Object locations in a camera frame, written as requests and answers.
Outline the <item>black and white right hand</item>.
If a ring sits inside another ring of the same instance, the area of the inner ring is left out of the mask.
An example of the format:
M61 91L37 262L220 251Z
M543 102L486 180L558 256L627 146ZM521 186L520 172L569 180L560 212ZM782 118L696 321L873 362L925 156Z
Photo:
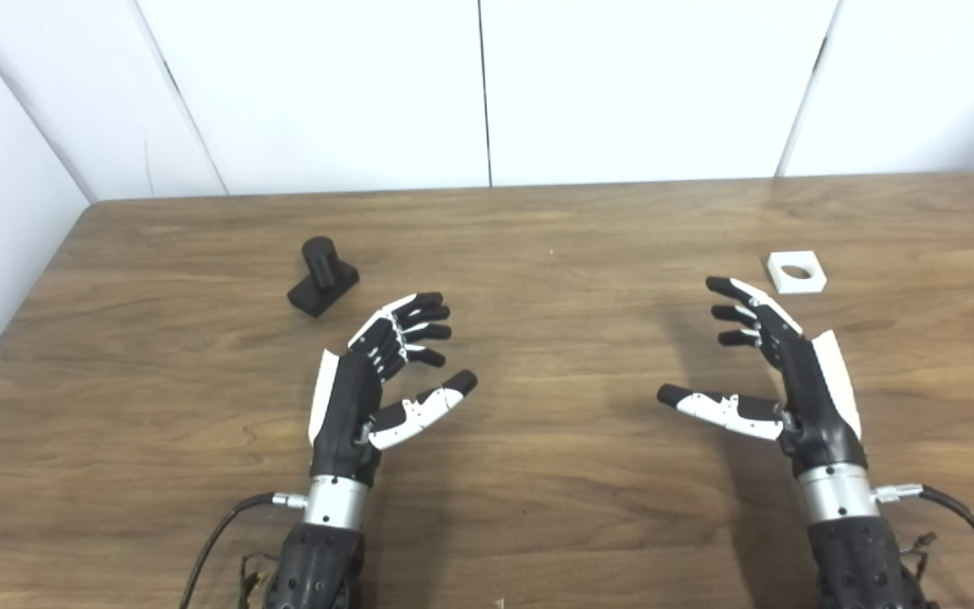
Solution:
M741 280L711 275L706 286L733 300L731 305L711 307L711 315L739 324L733 331L720 332L719 344L760 351L780 373L784 397L755 398L664 384L658 401L728 431L776 442L795 475L838 465L868 468L855 391L834 332L808 337L769 294Z

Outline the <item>black and white left hand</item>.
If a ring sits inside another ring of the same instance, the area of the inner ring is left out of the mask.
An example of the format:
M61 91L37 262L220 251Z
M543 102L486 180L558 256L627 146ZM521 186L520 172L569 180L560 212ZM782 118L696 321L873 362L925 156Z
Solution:
M310 477L371 488L385 450L436 424L472 392L479 379L460 370L416 396L382 403L384 386L407 365L445 365L445 356L424 342L451 337L449 316L442 293L407 294L375 310L343 352L322 352L310 406Z

